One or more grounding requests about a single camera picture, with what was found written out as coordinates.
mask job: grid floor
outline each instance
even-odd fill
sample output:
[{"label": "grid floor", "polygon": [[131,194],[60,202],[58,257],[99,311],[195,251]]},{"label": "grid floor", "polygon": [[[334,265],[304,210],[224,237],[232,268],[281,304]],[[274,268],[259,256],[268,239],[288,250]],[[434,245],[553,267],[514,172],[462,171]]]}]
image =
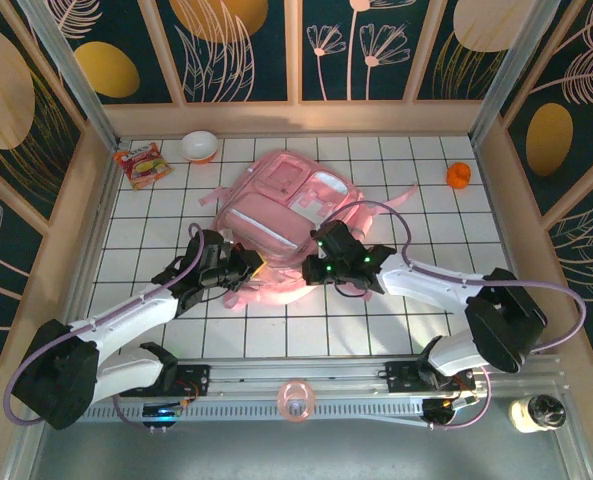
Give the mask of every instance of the grid floor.
[{"label": "grid floor", "polygon": [[[150,141],[135,141],[132,149]],[[420,192],[399,211],[409,222],[410,256],[463,272],[506,267],[489,201],[469,140],[461,137],[311,137],[222,139],[217,158],[188,165],[179,140],[157,141],[174,171],[153,186],[118,191],[89,306],[95,315],[138,293],[184,253],[187,227],[209,227],[216,205],[198,199],[218,185],[230,186],[251,159],[287,148],[316,158],[351,178],[372,200],[385,200],[414,183]],[[445,170],[455,161],[472,168],[471,185],[454,191]],[[400,246],[402,226],[381,215],[366,243]],[[210,291],[210,298],[222,292]],[[249,305],[233,312],[208,301],[182,318],[154,328],[133,343],[155,341],[182,359],[388,355],[420,353],[434,336],[465,328],[464,319],[414,299],[374,295],[343,298],[319,287],[288,306]]]}]

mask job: small bottle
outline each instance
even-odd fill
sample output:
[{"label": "small bottle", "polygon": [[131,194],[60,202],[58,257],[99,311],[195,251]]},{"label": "small bottle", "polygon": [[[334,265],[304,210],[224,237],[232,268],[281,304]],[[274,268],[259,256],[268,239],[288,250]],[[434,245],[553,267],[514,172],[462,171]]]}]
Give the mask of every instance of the small bottle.
[{"label": "small bottle", "polygon": [[316,397],[312,388],[302,380],[287,382],[278,391],[278,411],[290,422],[304,422],[316,408]]},{"label": "small bottle", "polygon": [[509,418],[519,432],[544,432],[562,427],[567,412],[560,400],[536,395],[514,400],[509,406]]}]

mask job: snack package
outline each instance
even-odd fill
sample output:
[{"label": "snack package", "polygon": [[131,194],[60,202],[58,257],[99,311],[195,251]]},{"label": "snack package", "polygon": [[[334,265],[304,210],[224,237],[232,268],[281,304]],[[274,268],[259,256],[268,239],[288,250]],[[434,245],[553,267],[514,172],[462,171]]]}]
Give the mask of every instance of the snack package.
[{"label": "snack package", "polygon": [[133,152],[116,152],[114,160],[121,166],[134,190],[154,183],[173,170],[160,156],[154,142]]}]

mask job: orange cup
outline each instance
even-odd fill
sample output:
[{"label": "orange cup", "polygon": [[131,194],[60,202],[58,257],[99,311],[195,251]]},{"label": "orange cup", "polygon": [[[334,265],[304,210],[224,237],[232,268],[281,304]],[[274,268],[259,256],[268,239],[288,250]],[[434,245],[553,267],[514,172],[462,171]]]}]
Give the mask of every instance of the orange cup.
[{"label": "orange cup", "polygon": [[180,154],[191,163],[209,163],[218,151],[218,139],[203,130],[185,135],[180,142]]}]

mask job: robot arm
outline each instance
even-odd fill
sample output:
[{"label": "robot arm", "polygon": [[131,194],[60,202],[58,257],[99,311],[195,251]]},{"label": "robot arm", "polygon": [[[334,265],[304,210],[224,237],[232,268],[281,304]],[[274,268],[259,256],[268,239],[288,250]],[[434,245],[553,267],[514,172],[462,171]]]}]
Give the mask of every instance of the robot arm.
[{"label": "robot arm", "polygon": [[[245,250],[240,244],[226,243],[217,232],[205,230],[203,234],[205,248],[196,268],[169,288],[160,286],[180,276],[196,258],[196,237],[189,242],[186,254],[154,277],[139,295],[96,318],[68,326],[56,320],[44,324],[27,356],[72,329],[105,319],[96,328],[39,356],[21,374],[13,394],[52,427],[62,429],[74,423],[93,402],[110,395],[150,386],[157,391],[169,391],[176,376],[176,358],[153,343],[131,347],[129,344],[147,330],[192,308],[202,300],[206,289],[220,286],[237,291],[263,265],[256,252]],[[430,389],[440,390],[459,372],[488,363],[502,371],[518,371],[545,327],[545,316],[522,287],[491,288],[465,283],[514,279],[505,270],[496,269],[491,275],[481,276],[419,263],[410,266],[392,248],[375,245],[366,249],[340,221],[324,224],[312,232],[312,237],[325,256],[309,256],[304,262],[303,277],[308,284],[351,283],[365,291],[416,298],[466,317],[469,330],[434,338],[416,361],[415,374]],[[464,282],[459,285],[436,278],[441,275]],[[155,295],[147,295],[156,289]],[[139,298],[136,307],[117,313]],[[112,314],[115,317],[107,321]],[[121,355],[112,356],[120,348]]]},{"label": "robot arm", "polygon": [[[72,330],[90,323],[94,328],[38,357],[19,377],[12,390],[14,396],[52,427],[62,429],[74,423],[89,405],[116,393],[150,386],[168,391],[176,376],[177,359],[156,344],[130,343],[192,308],[209,288],[237,291],[263,265],[256,252],[226,243],[217,232],[204,230],[203,236],[204,248],[196,267],[169,288],[161,285],[179,276],[196,258],[197,237],[190,240],[184,256],[176,258],[138,295],[101,315],[70,325],[56,320],[42,325],[26,357]],[[135,307],[122,308],[130,303]],[[97,320],[112,315],[96,326]],[[121,348],[121,355],[113,355]]]},{"label": "robot arm", "polygon": [[[469,330],[434,338],[418,359],[420,376],[435,389],[463,370],[486,364],[518,372],[547,324],[524,288],[485,286],[516,280],[507,270],[497,268],[483,276],[415,261],[408,265],[392,248],[366,249],[340,221],[326,223],[312,237],[325,256],[310,256],[303,265],[308,284],[352,283],[365,291],[415,298],[466,318]],[[460,279],[461,284],[445,277]]]}]

